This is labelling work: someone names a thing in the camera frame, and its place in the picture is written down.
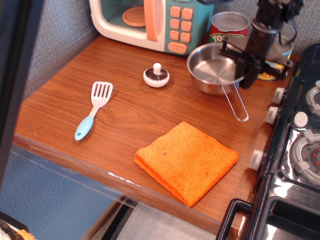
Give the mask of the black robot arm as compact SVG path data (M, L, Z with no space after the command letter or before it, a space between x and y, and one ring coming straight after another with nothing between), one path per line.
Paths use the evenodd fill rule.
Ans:
M284 23L290 22L295 31L294 17L304 5L302 0L259 0L258 10L251 20L252 31L247 38L225 37L219 53L236 64L235 78L244 77L240 86L248 89L258 74L268 73L284 79L293 62L275 47L276 36L281 36Z

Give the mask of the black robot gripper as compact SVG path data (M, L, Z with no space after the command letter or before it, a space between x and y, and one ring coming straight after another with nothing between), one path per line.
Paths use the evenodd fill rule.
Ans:
M260 73L268 73L279 79L288 75L293 62L274 46L282 28L282 23L277 26L253 23L246 39L226 37L223 40L220 53L235 61L235 77L243 77L240 83L243 89L250 88Z

